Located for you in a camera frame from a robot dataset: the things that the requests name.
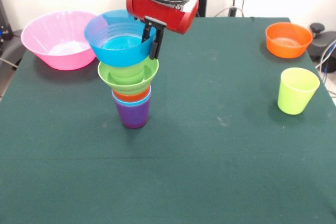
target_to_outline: table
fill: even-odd
[[[335,223],[336,109],[323,85],[301,115],[277,108],[280,73],[314,71],[267,51],[281,20],[166,32],[138,130],[96,61],[63,72],[27,52],[0,103],[0,223]]]

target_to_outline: orange bowl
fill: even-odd
[[[266,29],[266,47],[280,58],[300,57],[312,40],[308,29],[289,22],[274,23]]]
[[[137,102],[137,101],[144,99],[148,95],[149,90],[150,90],[150,85],[144,91],[141,91],[140,93],[137,93],[137,94],[122,94],[122,93],[115,92],[114,90],[112,91],[115,97],[123,102]]]

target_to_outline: plastic cup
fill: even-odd
[[[85,38],[97,58],[110,66],[128,67],[143,61],[150,53],[155,29],[141,43],[144,24],[135,21],[126,10],[113,10],[91,20]]]
[[[148,86],[144,91],[137,94],[121,94],[112,90],[114,96],[123,102],[137,102],[144,99],[150,91],[150,86]]]
[[[154,79],[156,73],[159,69],[159,61],[154,59],[151,60],[147,57],[144,61],[144,73],[141,81],[135,84],[118,84],[113,75],[113,69],[109,65],[103,62],[98,65],[98,75],[108,86],[110,86],[114,91],[122,94],[137,94],[144,91]]]
[[[320,85],[319,78],[304,68],[288,68],[281,73],[278,106],[290,115],[300,114]]]
[[[125,106],[114,99],[122,124],[131,129],[144,126],[148,121],[151,92],[145,102],[136,106]]]
[[[118,99],[113,91],[112,91],[112,97],[114,100],[116,100],[117,102],[119,102],[121,105],[124,105],[124,106],[137,106],[137,105],[141,105],[142,103],[144,103],[145,101],[147,101],[149,99],[149,97],[151,96],[151,93],[152,93],[152,88],[151,86],[149,87],[149,92],[147,93],[147,95],[141,99],[141,100],[138,100],[138,101],[135,101],[135,102],[125,102],[125,101],[122,101],[120,99]]]
[[[280,58],[300,57],[312,40],[308,29],[289,22],[274,23],[266,29],[266,47]]]

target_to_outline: green bowl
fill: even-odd
[[[118,93],[137,94],[145,90],[151,84],[151,81],[154,79],[159,69],[159,61],[156,59],[151,60],[149,57],[147,57],[141,63],[143,64],[142,80],[139,80],[135,84],[119,84],[120,79],[115,79],[113,72],[114,67],[106,65],[103,62],[100,62],[98,65],[98,75],[103,80],[103,82],[105,82]]]

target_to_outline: stacked cups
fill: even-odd
[[[86,40],[101,61],[99,77],[112,88],[121,122],[129,128],[139,128],[147,122],[151,81],[159,69],[159,61],[148,57],[155,29],[141,43],[143,28],[126,10],[103,13],[85,28]]]

